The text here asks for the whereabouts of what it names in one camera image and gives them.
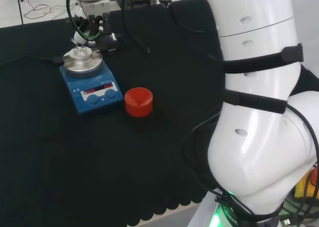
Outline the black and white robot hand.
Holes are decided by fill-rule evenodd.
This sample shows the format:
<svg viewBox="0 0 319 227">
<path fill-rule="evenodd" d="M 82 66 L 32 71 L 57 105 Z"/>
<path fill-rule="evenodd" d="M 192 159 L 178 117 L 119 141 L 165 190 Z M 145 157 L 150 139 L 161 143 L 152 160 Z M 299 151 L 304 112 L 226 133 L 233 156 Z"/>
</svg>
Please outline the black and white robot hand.
<svg viewBox="0 0 319 227">
<path fill-rule="evenodd" d="M 71 41 L 76 46 L 96 47 L 108 52 L 125 43 L 122 34 L 111 30 L 110 14 L 119 9 L 114 0 L 66 0 L 66 8 L 75 30 Z"/>
</svg>

